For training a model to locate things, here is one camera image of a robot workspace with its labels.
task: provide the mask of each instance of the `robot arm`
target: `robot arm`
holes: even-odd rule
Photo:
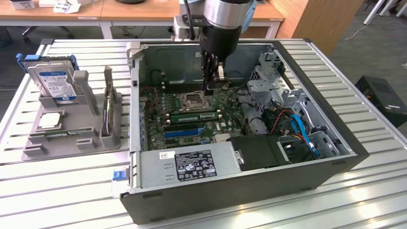
[[[199,9],[191,11],[188,2],[198,1],[184,0],[187,14],[182,16],[182,19],[190,28],[187,37],[191,40],[196,38],[196,29],[194,28],[199,28],[198,34],[203,55],[203,92],[204,95],[212,95],[214,89],[228,81],[223,71],[224,61],[235,52],[242,25],[244,21],[247,24],[250,23],[252,12],[248,9],[254,8],[255,3],[254,0],[206,0],[203,15],[196,15]]]

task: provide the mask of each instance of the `blue pcie slot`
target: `blue pcie slot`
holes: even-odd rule
[[[199,135],[199,134],[200,134],[199,129],[194,129],[194,130],[180,130],[180,131],[166,132],[164,136],[166,137],[184,137],[184,136]]]

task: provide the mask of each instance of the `black box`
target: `black box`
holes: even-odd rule
[[[399,127],[407,121],[407,106],[387,80],[362,76],[355,86],[392,125]]]

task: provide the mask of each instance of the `table leg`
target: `table leg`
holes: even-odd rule
[[[390,8],[394,6],[394,2],[395,2],[395,0],[388,0],[388,3],[386,4],[386,6],[384,6],[384,8],[383,8],[383,10],[382,10],[382,12],[380,12],[380,16],[384,16],[384,14],[386,14],[386,12],[390,10]]]
[[[404,4],[404,6],[403,6],[403,8],[399,10],[399,12],[396,13],[396,17],[400,17],[402,16],[402,14],[403,14],[403,11],[407,9],[407,2],[406,2],[406,4]]]
[[[374,16],[376,15],[376,12],[378,12],[378,10],[379,10],[379,8],[380,8],[380,5],[382,5],[383,3],[384,3],[384,0],[379,0],[379,1],[378,1],[378,3],[376,3],[376,5],[375,5],[374,9],[371,10],[371,12],[370,12],[370,14],[368,14],[368,16],[367,16],[367,18],[366,18],[366,20],[364,20],[364,22],[363,22],[364,25],[368,25],[368,24],[370,24],[371,19],[372,19]]]
[[[282,24],[280,21],[274,21],[271,23],[271,26],[268,27],[268,30],[267,30],[266,38],[275,38],[278,31],[279,31],[280,24]]]
[[[111,21],[100,21],[99,26],[100,26],[101,33],[103,33],[103,38],[104,39],[113,39],[112,31],[111,31],[112,22]]]

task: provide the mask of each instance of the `hard drive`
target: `hard drive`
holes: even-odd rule
[[[73,82],[73,71],[79,69],[75,56],[28,55],[21,64],[40,89],[41,97],[52,97],[57,104],[79,102],[77,95],[81,94],[81,90]]]

